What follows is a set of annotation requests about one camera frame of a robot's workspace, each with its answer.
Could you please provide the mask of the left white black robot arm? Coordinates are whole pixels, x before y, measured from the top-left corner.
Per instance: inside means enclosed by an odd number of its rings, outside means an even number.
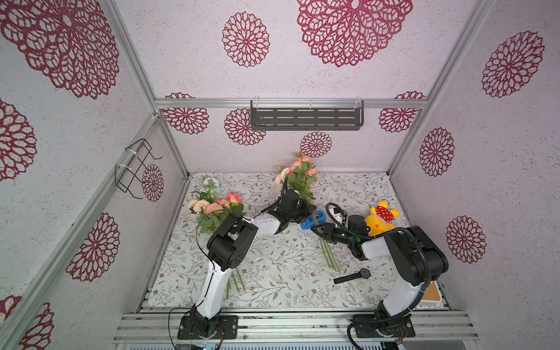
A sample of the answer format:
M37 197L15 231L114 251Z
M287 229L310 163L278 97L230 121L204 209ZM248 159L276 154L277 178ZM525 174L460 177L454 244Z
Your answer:
M301 224L313 217L315 211L315 205L284 184L277 200L252 219L236 211L228 214L202 251L209 262L207 277L198 301L182 316L176 338L234 339L239 319L220 315L234 269L257 237L279 234L290 223Z

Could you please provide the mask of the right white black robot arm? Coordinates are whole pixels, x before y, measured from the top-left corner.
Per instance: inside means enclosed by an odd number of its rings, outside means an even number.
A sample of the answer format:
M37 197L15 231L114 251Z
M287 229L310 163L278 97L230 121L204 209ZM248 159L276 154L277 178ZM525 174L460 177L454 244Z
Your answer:
M420 227L393 226L392 220L400 213L386 201L373 207L367 217L349 215L334 203L325 210L330 221L313 226L312 232L330 244L347 246L360 261L390 258L395 274L392 289L377 309L351 319L346 329L350 343L358 349L357 338L396 338L396 347L402 348L405 338L416 335L412 311L449 269L446 256Z

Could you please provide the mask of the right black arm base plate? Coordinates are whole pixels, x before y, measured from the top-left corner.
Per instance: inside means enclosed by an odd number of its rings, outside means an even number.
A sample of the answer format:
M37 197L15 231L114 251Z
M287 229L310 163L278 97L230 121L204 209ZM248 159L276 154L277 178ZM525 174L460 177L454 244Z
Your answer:
M380 318L374 314L354 315L351 320L357 323L353 327L357 338L408 338L416 335L410 315L389 321L379 321Z

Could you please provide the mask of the blue tape dispenser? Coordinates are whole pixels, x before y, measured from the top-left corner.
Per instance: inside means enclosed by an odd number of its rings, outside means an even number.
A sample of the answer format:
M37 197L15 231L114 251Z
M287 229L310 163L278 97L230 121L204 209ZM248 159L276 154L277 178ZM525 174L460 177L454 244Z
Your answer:
M326 214L322 210L318 210L308 217L303 223L300 223L300 228L302 230L310 230L314 226L325 224L326 220Z

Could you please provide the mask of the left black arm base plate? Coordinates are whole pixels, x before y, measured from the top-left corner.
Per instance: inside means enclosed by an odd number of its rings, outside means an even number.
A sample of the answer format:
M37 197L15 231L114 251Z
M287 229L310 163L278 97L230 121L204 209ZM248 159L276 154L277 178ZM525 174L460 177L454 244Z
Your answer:
M202 316L185 315L179 324L179 340L230 340L237 338L239 318L237 316L215 316L207 319Z

